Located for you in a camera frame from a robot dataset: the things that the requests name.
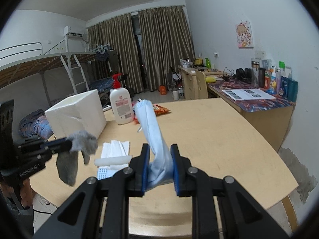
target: green object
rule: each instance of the green object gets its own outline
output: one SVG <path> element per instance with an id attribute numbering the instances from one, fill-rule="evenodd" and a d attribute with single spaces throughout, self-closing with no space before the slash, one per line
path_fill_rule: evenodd
<path id="1" fill-rule="evenodd" d="M 205 57 L 205 59 L 206 59 L 206 67 L 211 69 L 212 68 L 211 62 L 209 61 L 207 57 Z"/>
<path id="2" fill-rule="evenodd" d="M 285 69 L 285 62 L 279 61 L 279 68 Z"/>

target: bed ladder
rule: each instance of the bed ladder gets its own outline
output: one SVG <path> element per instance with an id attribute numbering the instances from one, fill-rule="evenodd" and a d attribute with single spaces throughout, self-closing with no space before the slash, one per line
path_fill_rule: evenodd
<path id="1" fill-rule="evenodd" d="M 66 69 L 66 72 L 68 73 L 68 76 L 69 76 L 69 78 L 70 78 L 70 81 L 71 81 L 71 85 L 72 85 L 74 94 L 78 94 L 77 86 L 79 86 L 79 85 L 81 85 L 81 84 L 84 84 L 84 83 L 85 83 L 85 85 L 86 85 L 87 91 L 89 91 L 90 89 L 89 89 L 89 86 L 88 86 L 88 84 L 87 84 L 87 79 L 86 79 L 86 77 L 85 77 L 83 68 L 82 68 L 82 66 L 81 66 L 81 64 L 80 64 L 80 62 L 79 62 L 77 56 L 74 54 L 73 57 L 74 57 L 74 59 L 75 59 L 75 62 L 76 62 L 77 65 L 78 65 L 77 67 L 72 67 L 72 66 L 71 66 L 71 60 L 68 60 L 68 61 L 70 61 L 70 63 L 68 62 L 68 65 L 67 65 L 66 62 L 65 62 L 65 60 L 64 60 L 64 58 L 63 58 L 63 56 L 60 56 L 61 61 L 62 61 L 62 64 L 64 65 L 64 68 Z M 74 71 L 75 69 L 80 69 L 80 70 L 81 70 L 81 74 L 82 74 L 82 77 L 83 77 L 83 81 L 80 82 L 80 83 L 75 83 L 75 82 L 74 82 L 73 71 Z"/>

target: wall switch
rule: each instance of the wall switch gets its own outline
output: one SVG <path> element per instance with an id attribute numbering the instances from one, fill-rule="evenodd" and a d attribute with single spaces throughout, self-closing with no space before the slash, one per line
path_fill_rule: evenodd
<path id="1" fill-rule="evenodd" d="M 265 51 L 255 50 L 255 58 L 256 59 L 266 59 L 267 55 Z"/>

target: white thermos jug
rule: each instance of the white thermos jug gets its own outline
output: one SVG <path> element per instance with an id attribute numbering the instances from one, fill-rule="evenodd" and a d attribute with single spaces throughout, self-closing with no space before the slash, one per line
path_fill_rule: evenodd
<path id="1" fill-rule="evenodd" d="M 179 92 L 178 92 L 178 89 L 176 87 L 173 88 L 172 97 L 173 97 L 174 101 L 179 100 Z"/>

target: barcode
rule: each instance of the barcode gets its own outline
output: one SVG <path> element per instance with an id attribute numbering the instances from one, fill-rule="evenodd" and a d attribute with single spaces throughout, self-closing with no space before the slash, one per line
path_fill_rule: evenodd
<path id="1" fill-rule="evenodd" d="M 128 119 L 128 118 L 130 118 L 131 116 L 132 116 L 132 114 L 130 113 L 130 114 L 125 115 L 124 117 L 125 117 L 126 119 Z"/>

